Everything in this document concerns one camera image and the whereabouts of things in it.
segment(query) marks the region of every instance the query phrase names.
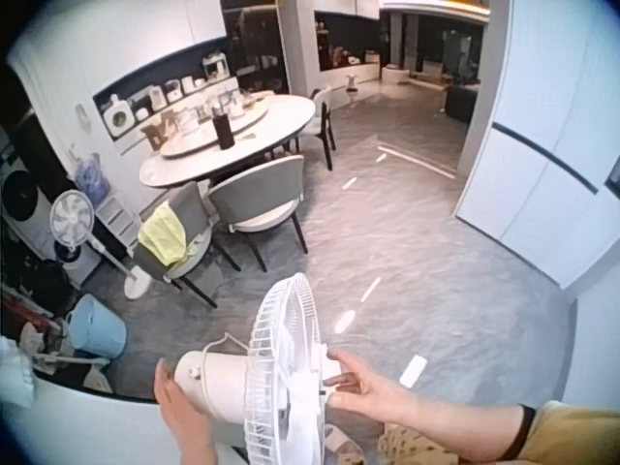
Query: wrist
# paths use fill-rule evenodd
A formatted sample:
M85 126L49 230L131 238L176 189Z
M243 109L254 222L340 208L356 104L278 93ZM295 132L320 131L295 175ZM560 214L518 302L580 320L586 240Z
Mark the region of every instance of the wrist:
M215 447L211 442L195 442L181 448L181 463L183 465L217 463Z
M418 415L418 396L408 390L395 412L394 423L401 426L416 429Z

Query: gray floor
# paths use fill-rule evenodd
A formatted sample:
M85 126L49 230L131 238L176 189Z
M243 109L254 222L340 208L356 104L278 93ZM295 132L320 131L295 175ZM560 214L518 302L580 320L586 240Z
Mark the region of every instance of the gray floor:
M161 283L129 302L118 272L97 272L88 289L129 328L127 348L108 370L117 393L151 397L159 357L178 359L225 330L247 341L270 286L302 271L315 293L323 339L384 375L398 379L420 354L428 359L416 384L420 392L534 406L552 397L571 338L569 303L536 270L452 216L462 180L391 155L376 162L377 146L387 140L456 167L466 126L439 113L442 94L406 92L409 98L386 92L334 112L333 172L326 170L321 144L302 140L306 198L298 215L309 255L290 223L259 234L269 268L264 274L242 238L216 232L243 270L233 271L210 252L189 277L215 296L217 310ZM360 303L377 277L381 283ZM356 318L335 334L347 310ZM236 353L234 346L224 349ZM336 421L353 431L350 419ZM371 447L378 429L366 426L354 437Z

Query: electric fan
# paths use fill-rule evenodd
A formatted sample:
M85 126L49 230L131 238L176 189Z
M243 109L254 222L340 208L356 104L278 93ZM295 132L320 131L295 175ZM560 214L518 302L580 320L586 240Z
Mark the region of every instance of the electric fan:
M185 354L174 379L199 410L243 424L253 465L321 465L326 395L314 298L306 277L276 283L265 296L247 356Z
M49 225L54 238L72 251L88 241L93 248L116 265L127 275L125 280L125 296L131 300L142 297L151 283L152 278L139 266L130 271L117 260L92 234L95 224L95 209L90 199L77 190L63 192L51 206Z

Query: bottle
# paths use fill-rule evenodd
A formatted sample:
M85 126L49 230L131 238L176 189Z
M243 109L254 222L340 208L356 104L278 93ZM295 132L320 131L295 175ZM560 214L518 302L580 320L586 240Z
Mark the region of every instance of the bottle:
M220 148L222 150L231 148L234 145L234 136L229 116L220 106L213 107L211 113L213 115L213 127L215 128Z

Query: cloth on chair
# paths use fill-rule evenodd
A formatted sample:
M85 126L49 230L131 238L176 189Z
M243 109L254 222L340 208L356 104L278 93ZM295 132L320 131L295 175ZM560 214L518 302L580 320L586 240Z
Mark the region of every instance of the cloth on chair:
M155 208L142 224L138 241L164 266L180 262L188 255L185 229L168 201Z

